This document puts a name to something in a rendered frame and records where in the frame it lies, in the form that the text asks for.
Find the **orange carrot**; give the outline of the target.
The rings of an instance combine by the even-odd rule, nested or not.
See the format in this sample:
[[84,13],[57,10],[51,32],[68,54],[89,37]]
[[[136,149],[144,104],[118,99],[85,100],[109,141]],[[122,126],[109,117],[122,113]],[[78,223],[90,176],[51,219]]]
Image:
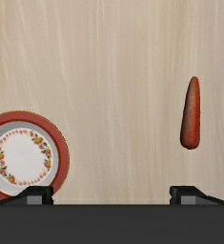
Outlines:
[[182,116],[180,143],[188,149],[194,150],[200,142],[200,87],[194,76],[186,92],[185,105]]

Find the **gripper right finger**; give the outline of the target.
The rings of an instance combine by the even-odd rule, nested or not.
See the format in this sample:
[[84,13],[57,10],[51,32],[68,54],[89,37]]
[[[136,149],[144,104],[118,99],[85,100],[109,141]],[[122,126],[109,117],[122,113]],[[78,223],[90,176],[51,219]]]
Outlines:
[[171,205],[224,205],[224,200],[208,196],[195,186],[171,186]]

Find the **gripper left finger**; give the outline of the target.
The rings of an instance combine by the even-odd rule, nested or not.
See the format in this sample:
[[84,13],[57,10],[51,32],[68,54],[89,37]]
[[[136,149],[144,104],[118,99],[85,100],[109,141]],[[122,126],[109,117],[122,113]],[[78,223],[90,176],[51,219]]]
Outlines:
[[52,205],[52,186],[29,186],[20,194],[0,200],[0,205]]

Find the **red-rimmed white floral plate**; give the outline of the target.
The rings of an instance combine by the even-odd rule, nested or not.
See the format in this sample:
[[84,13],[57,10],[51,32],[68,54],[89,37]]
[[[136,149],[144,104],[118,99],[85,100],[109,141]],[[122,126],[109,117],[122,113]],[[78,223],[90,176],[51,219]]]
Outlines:
[[0,114],[0,200],[29,186],[58,192],[69,167],[68,145],[50,120],[34,112]]

